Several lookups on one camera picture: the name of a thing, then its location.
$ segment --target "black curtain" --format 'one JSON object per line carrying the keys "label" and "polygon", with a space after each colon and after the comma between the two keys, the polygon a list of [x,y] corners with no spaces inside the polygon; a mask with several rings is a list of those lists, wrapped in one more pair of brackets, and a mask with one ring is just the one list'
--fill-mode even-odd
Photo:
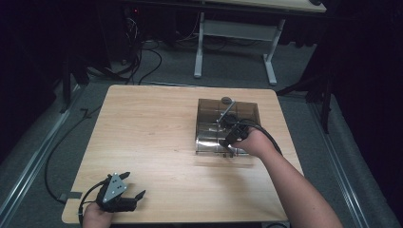
{"label": "black curtain", "polygon": [[63,51],[51,15],[41,1],[0,4],[0,162],[55,99]]}

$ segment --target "white table leg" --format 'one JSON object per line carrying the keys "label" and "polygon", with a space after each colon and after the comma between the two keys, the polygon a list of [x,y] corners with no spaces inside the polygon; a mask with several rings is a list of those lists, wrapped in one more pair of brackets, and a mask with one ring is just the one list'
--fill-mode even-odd
{"label": "white table leg", "polygon": [[196,64],[195,64],[195,78],[200,78],[202,76],[202,39],[204,35],[204,12],[201,12],[201,21],[199,28],[199,46],[198,52],[196,53]]}
{"label": "white table leg", "polygon": [[264,65],[266,66],[267,77],[269,78],[269,84],[271,86],[275,86],[277,84],[275,71],[273,70],[272,58],[276,50],[276,46],[278,44],[279,36],[281,35],[282,29],[285,24],[285,19],[282,19],[278,23],[278,27],[275,32],[275,36],[272,41],[272,46],[270,46],[270,50],[268,54],[263,55]]}

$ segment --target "black cable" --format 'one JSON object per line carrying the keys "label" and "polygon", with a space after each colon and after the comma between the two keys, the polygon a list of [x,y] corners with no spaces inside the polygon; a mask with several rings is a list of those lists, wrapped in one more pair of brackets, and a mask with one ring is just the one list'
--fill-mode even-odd
{"label": "black cable", "polygon": [[48,185],[48,165],[49,165],[49,161],[50,161],[52,155],[54,154],[54,152],[56,151],[57,147],[59,147],[59,145],[63,142],[63,140],[68,136],[68,134],[70,134],[71,131],[73,131],[80,123],[82,123],[84,120],[88,119],[88,117],[90,117],[94,112],[98,111],[100,108],[101,108],[101,105],[100,105],[99,107],[95,108],[95,109],[94,109],[92,112],[90,112],[88,115],[86,115],[85,117],[83,117],[83,119],[80,120],[78,123],[76,123],[73,127],[71,127],[71,129],[70,129],[68,132],[66,132],[66,134],[62,137],[62,139],[61,139],[58,143],[56,143],[55,146],[53,146],[53,148],[52,148],[52,150],[50,151],[50,154],[49,154],[49,156],[48,156],[48,158],[47,158],[47,162],[46,162],[46,164],[45,164],[45,176],[44,176],[44,178],[45,178],[45,187],[47,188],[47,191],[48,191],[48,193],[50,194],[50,196],[51,196],[54,200],[56,200],[56,201],[58,201],[58,202],[60,202],[60,203],[66,204],[65,201],[60,200],[58,197],[56,197],[55,194],[53,194],[53,192],[50,190],[50,187],[49,187],[49,185]]}
{"label": "black cable", "polygon": [[160,57],[160,62],[158,63],[158,65],[157,65],[153,70],[151,70],[150,72],[146,73],[146,74],[140,79],[140,81],[138,82],[138,86],[142,83],[142,80],[143,80],[145,77],[147,77],[148,75],[150,75],[151,73],[153,73],[155,70],[157,70],[157,69],[160,67],[161,63],[163,62],[163,57],[161,56],[160,53],[158,53],[157,51],[152,50],[152,49],[147,49],[147,50],[148,50],[148,51],[151,51],[151,52],[154,52],[155,54],[157,54],[158,57]]}
{"label": "black cable", "polygon": [[137,70],[139,70],[140,64],[142,63],[142,59],[143,59],[143,46],[140,48],[139,56],[137,56],[137,54],[136,54],[136,59],[138,60],[137,67],[131,71],[130,76],[127,78],[127,81],[125,82],[126,85],[128,85],[130,83],[130,80],[132,81],[132,83],[134,85],[134,75],[136,74]]}
{"label": "black cable", "polygon": [[240,120],[239,122],[236,123],[229,123],[229,124],[237,124],[237,125],[246,125],[246,126],[250,126],[250,127],[254,127],[257,130],[261,131],[266,137],[267,139],[270,140],[270,142],[272,142],[273,146],[275,147],[275,149],[279,152],[280,155],[282,155],[281,149],[279,148],[276,140],[270,135],[269,132],[266,131],[266,129],[264,129],[262,126],[260,126],[259,124],[254,123],[252,120],[248,120],[248,119],[243,119]]}
{"label": "black cable", "polygon": [[107,180],[103,180],[97,184],[95,184],[93,187],[91,187],[86,194],[83,196],[83,199],[81,199],[80,206],[78,208],[78,220],[80,221],[80,225],[83,226],[83,220],[84,220],[84,213],[83,213],[83,205],[86,203],[86,198],[88,195],[97,187],[104,185],[107,183]]}

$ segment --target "skin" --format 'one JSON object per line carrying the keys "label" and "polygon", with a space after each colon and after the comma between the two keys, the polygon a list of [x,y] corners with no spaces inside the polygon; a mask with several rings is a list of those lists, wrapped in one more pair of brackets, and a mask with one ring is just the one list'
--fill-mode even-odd
{"label": "skin", "polygon": [[342,227],[325,198],[277,152],[259,130],[250,128],[248,138],[232,146],[261,159],[293,227]]}
{"label": "skin", "polygon": [[101,210],[97,203],[92,202],[86,207],[83,228],[108,228],[112,219],[113,213]]}

